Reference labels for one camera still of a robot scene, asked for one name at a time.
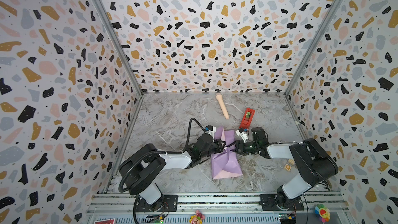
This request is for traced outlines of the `aluminium corner post left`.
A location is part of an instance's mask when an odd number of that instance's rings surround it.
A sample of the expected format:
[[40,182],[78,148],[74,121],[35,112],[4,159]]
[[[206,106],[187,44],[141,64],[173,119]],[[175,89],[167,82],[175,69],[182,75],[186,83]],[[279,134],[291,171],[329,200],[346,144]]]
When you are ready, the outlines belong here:
[[124,66],[126,73],[130,78],[130,81],[132,83],[132,87],[133,87],[135,94],[137,95],[137,97],[139,99],[142,98],[143,92],[138,85],[138,82],[137,82],[135,75],[132,71],[132,68],[126,58],[126,55],[123,52],[121,43],[114,31],[111,21],[109,20],[109,18],[107,16],[106,9],[105,9],[102,1],[101,0],[92,0],[92,2],[98,12],[99,18],[103,22],[104,28],[105,28],[106,32],[108,33],[112,44],[114,45],[114,47],[116,49],[117,54],[119,55],[119,58],[121,59],[122,65]]

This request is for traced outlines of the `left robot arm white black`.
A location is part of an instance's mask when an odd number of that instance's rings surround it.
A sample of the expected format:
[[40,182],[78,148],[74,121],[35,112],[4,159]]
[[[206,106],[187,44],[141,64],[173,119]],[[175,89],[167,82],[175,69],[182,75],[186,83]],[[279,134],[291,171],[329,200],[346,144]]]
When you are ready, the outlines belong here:
[[221,153],[226,144],[226,141],[214,138],[211,131],[202,134],[196,143],[183,151],[159,150],[153,144],[147,144],[119,166],[122,178],[118,191],[139,196],[151,207],[158,208],[164,195],[154,181],[162,171],[191,169]]

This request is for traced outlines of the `beige toy microphone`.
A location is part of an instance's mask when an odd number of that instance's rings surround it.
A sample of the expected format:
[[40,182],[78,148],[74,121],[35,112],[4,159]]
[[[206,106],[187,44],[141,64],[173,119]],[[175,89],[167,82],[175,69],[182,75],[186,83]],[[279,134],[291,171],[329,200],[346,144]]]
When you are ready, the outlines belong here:
[[216,100],[217,100],[218,103],[219,103],[219,106],[220,106],[220,108],[221,108],[221,111],[222,111],[222,113],[223,113],[225,119],[226,119],[226,120],[230,119],[228,110],[227,110],[227,108],[226,108],[226,106],[225,106],[225,103],[224,103],[224,101],[223,101],[223,97],[222,97],[222,94],[221,94],[221,93],[217,93],[217,94],[216,94]]

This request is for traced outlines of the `aluminium corner post right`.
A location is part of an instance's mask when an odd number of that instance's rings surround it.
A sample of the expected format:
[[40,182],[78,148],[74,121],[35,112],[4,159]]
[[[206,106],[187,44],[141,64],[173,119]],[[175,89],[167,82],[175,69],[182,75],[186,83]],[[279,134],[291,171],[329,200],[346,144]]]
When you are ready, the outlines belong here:
[[324,36],[325,32],[327,31],[329,24],[332,22],[332,20],[335,16],[335,13],[339,9],[342,2],[343,2],[343,0],[334,0],[333,3],[331,4],[329,11],[327,12],[325,18],[321,22],[321,25],[319,26],[319,29],[316,32],[313,40],[310,42],[309,47],[308,47],[307,51],[305,52],[305,55],[304,55],[302,61],[297,66],[297,70],[295,71],[293,78],[291,79],[291,81],[284,93],[284,96],[286,99],[288,98],[288,95],[293,91],[295,83],[298,81],[300,74],[304,71],[305,65],[310,60],[313,52],[315,51],[318,43],[321,41],[322,37]]

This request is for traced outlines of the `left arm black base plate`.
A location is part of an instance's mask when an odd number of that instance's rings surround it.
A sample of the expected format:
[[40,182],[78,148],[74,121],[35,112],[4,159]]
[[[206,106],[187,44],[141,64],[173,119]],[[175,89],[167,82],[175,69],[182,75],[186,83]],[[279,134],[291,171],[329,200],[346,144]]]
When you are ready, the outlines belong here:
[[162,195],[153,204],[148,204],[144,198],[139,197],[135,209],[138,213],[176,212],[177,204],[177,195]]

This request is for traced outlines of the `aluminium corner post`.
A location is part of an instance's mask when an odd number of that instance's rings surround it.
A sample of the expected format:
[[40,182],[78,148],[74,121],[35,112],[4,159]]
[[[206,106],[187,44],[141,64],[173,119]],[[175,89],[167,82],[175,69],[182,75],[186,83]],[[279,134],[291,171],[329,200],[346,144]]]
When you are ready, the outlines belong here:
[[132,68],[126,58],[126,55],[123,52],[121,43],[114,31],[111,21],[109,20],[109,18],[107,16],[106,9],[105,9],[102,1],[101,0],[92,0],[92,2],[98,12],[99,18],[103,22],[104,28],[105,28],[106,32],[108,33],[112,44],[114,45],[114,47],[116,49],[117,54],[119,55],[119,58],[121,59],[122,65],[124,66],[126,73],[130,78],[130,81],[132,83],[132,87],[133,87],[135,94],[137,95],[137,97],[139,99],[142,98],[143,92],[138,85],[138,82],[137,82],[135,75],[132,71]]
[[331,4],[329,11],[327,12],[325,18],[321,22],[321,25],[319,26],[319,29],[316,32],[313,40],[310,42],[309,47],[308,47],[307,51],[305,52],[305,55],[304,55],[302,61],[297,66],[297,70],[295,71],[293,78],[291,79],[291,81],[284,93],[284,96],[286,99],[288,98],[288,95],[293,91],[295,83],[298,81],[300,74],[304,71],[305,65],[310,60],[313,52],[315,51],[318,43],[321,41],[322,37],[324,36],[325,32],[327,31],[329,24],[332,22],[332,20],[335,16],[335,13],[339,9],[342,2],[343,2],[343,0],[334,0],[333,3]]

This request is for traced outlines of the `rainbow flower toy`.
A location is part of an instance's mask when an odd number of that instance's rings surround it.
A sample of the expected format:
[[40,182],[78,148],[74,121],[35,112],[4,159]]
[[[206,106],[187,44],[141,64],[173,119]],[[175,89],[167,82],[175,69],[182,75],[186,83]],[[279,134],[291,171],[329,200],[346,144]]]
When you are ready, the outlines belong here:
[[330,210],[324,204],[317,204],[314,208],[314,213],[323,224],[330,221]]

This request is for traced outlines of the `small tan wooden block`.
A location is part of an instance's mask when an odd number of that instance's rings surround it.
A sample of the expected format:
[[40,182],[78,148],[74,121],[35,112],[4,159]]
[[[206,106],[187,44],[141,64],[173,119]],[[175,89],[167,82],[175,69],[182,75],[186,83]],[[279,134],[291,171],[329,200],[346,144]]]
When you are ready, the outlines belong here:
[[284,169],[290,172],[291,171],[291,166],[289,164],[286,164]]

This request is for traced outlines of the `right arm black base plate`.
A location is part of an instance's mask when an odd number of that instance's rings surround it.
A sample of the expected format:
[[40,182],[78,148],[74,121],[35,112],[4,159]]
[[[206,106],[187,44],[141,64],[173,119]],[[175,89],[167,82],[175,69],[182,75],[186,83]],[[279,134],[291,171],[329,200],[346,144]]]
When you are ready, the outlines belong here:
[[279,194],[261,194],[260,205],[263,211],[303,211],[300,197],[289,199]]

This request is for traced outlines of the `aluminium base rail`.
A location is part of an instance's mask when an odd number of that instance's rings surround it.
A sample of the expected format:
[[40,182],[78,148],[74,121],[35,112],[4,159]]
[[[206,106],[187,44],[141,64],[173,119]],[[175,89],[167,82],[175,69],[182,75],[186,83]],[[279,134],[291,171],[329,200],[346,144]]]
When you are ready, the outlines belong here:
[[326,207],[331,224],[354,224],[343,197],[333,191],[307,192],[288,210],[272,205],[270,192],[171,193],[150,212],[143,199],[129,194],[98,194],[86,224],[188,224],[195,214],[204,224],[321,224],[318,206]]

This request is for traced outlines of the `red tape dispenser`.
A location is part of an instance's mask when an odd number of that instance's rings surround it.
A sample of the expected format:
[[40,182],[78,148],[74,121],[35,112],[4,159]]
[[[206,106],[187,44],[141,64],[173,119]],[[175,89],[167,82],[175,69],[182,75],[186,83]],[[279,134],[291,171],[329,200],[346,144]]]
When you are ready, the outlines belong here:
[[254,117],[254,114],[255,114],[255,110],[253,110],[251,108],[246,108],[246,111],[245,111],[244,116],[243,116],[243,118],[241,120],[239,128],[249,129],[250,125],[251,125],[251,122],[252,122],[252,119]]

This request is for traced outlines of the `pink yellow flower toy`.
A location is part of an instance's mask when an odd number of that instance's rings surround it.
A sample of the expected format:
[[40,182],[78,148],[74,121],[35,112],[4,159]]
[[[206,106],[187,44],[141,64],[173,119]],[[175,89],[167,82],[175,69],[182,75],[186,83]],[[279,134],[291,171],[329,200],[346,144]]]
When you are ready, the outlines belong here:
[[194,215],[190,217],[189,224],[202,224],[205,216],[200,211],[196,211]]

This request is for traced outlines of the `pink wrapping paper sheet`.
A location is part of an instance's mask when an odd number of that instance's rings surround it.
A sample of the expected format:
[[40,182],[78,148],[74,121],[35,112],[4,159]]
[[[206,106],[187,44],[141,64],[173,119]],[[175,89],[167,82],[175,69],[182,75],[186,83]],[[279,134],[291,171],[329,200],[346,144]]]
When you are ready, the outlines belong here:
[[[214,138],[226,141],[226,146],[228,146],[235,141],[235,131],[226,131],[223,126],[220,126],[217,128]],[[211,156],[211,170],[213,179],[233,178],[243,174],[236,153],[227,151],[226,147],[222,153]]]

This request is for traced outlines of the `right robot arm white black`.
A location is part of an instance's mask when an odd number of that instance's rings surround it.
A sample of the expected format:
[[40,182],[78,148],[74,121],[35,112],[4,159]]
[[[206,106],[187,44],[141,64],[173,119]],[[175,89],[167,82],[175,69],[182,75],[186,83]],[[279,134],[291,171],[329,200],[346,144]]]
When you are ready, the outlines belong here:
[[306,139],[300,143],[270,143],[263,128],[253,128],[251,132],[251,140],[236,140],[227,145],[227,148],[232,148],[241,156],[259,155],[265,159],[291,159],[298,170],[293,179],[277,189],[275,201],[280,207],[290,204],[339,171],[336,162],[315,139]]

